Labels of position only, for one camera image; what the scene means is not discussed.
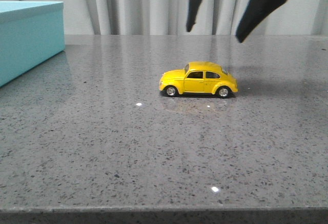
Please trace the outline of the yellow toy beetle car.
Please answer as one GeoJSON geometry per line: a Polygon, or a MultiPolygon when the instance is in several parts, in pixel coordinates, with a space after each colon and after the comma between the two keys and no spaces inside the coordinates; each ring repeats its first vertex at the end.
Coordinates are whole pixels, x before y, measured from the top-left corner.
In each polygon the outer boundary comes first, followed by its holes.
{"type": "Polygon", "coordinates": [[[163,73],[159,81],[159,90],[168,97],[200,93],[228,98],[238,92],[238,83],[217,63],[189,62],[183,69],[163,73]]]}

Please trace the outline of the light blue plastic box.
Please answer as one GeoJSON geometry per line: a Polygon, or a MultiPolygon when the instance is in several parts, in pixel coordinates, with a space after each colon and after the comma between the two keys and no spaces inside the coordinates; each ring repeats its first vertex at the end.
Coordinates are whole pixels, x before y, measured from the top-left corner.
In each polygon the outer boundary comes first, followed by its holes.
{"type": "Polygon", "coordinates": [[[1,85],[65,49],[63,2],[1,2],[1,85]]]}

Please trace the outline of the white pleated curtain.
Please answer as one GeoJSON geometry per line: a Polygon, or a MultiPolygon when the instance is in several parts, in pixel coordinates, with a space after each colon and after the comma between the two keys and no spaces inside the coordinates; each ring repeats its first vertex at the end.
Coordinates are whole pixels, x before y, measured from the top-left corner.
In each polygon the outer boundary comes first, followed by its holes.
{"type": "MultiPolygon", "coordinates": [[[[188,0],[61,1],[66,34],[186,34],[188,0]]],[[[203,0],[196,35],[233,35],[249,0],[203,0]]],[[[288,0],[253,30],[254,35],[327,35],[327,0],[288,0]]]]}

